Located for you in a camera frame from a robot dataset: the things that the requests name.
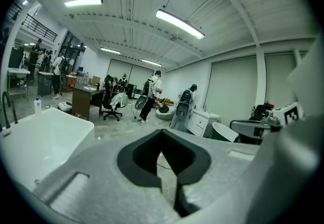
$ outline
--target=white bean bag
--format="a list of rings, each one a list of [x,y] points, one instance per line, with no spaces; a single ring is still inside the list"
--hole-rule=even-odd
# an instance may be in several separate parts
[[[176,111],[174,109],[174,106],[169,106],[169,110],[167,113],[161,113],[158,109],[156,109],[155,116],[165,121],[171,121],[175,112]]]

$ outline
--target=floor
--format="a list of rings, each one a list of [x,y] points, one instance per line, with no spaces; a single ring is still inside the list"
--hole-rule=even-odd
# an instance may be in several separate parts
[[[15,103],[17,118],[22,119],[34,113],[34,105],[33,101],[36,98],[37,94],[37,83],[30,85],[29,87],[29,101],[27,101],[21,95],[12,96],[11,99]],[[63,93],[58,99],[53,99],[53,93],[51,95],[46,95],[40,97],[39,99],[42,102],[42,108],[45,110],[46,106],[57,107],[60,102],[72,102],[72,92]],[[129,103],[134,104],[136,100],[129,100]],[[139,133],[141,131],[154,131],[156,129],[168,128],[170,121],[164,121],[155,116],[155,110],[151,110],[147,119],[148,123],[141,123],[137,119],[134,119],[134,113],[139,114],[138,111],[135,110],[134,106],[128,104],[124,108],[119,108],[118,112],[121,112],[123,116],[120,118],[120,121],[117,122],[113,116],[108,116],[104,121],[103,116],[99,115],[98,107],[90,108],[90,121],[95,125],[95,138],[97,141],[106,142],[112,139],[119,139],[123,137],[123,135],[136,132]],[[3,114],[2,106],[0,106],[0,122],[1,126],[5,126],[5,118]],[[6,105],[6,111],[9,122],[14,122],[13,114],[11,108],[8,108]],[[164,166],[165,168],[170,168],[166,159],[161,154],[157,160],[158,164]],[[161,166],[157,166],[158,176],[162,177],[163,184],[163,196],[165,199],[171,204],[174,204],[175,197],[175,188],[176,188],[176,176],[170,169],[165,169]]]

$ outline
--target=office chair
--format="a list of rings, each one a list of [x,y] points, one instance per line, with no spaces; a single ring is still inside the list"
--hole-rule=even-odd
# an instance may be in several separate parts
[[[102,106],[110,111],[101,111],[101,114],[103,113],[107,113],[106,115],[103,116],[103,120],[105,121],[106,120],[106,117],[109,116],[109,115],[113,115],[117,121],[119,121],[119,118],[118,118],[118,114],[120,116],[123,116],[122,113],[118,113],[115,111],[116,108],[120,107],[120,103],[118,103],[116,105],[115,108],[113,108],[111,105],[110,105],[110,102],[111,102],[111,93],[110,93],[110,83],[109,83],[109,79],[105,79],[105,89],[106,89],[106,92],[105,92],[105,95],[103,97],[103,101],[102,101]]]

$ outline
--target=plastic bottle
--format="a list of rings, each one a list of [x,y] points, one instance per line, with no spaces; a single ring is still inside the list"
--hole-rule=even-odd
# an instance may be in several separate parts
[[[35,107],[35,114],[41,114],[42,113],[42,102],[38,99],[38,95],[36,96],[36,100],[34,101],[34,107]]]

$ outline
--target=fluorescent light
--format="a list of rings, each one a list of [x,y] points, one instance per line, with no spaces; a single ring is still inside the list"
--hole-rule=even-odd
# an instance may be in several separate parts
[[[154,63],[154,62],[150,62],[148,60],[142,60],[143,62],[146,62],[146,63],[149,63],[149,64],[152,64],[152,65],[155,65],[155,66],[158,66],[158,67],[162,67],[162,65],[160,64],[157,64],[157,63]]]
[[[166,11],[163,11],[161,9],[159,9],[156,13],[156,17],[165,20],[179,28],[181,28],[182,30],[192,34],[193,36],[195,36],[197,39],[202,39],[204,38],[204,34],[199,31],[198,29],[196,29],[195,27],[191,26],[190,24],[184,22],[183,20],[181,20],[180,18],[167,13]]]
[[[64,3],[67,8],[88,5],[101,5],[102,0],[74,0]]]
[[[105,51],[105,52],[111,52],[111,53],[115,53],[115,54],[120,54],[120,52],[116,52],[116,51],[112,51],[112,50],[109,50],[109,49],[105,49],[105,48],[100,48],[102,51]]]

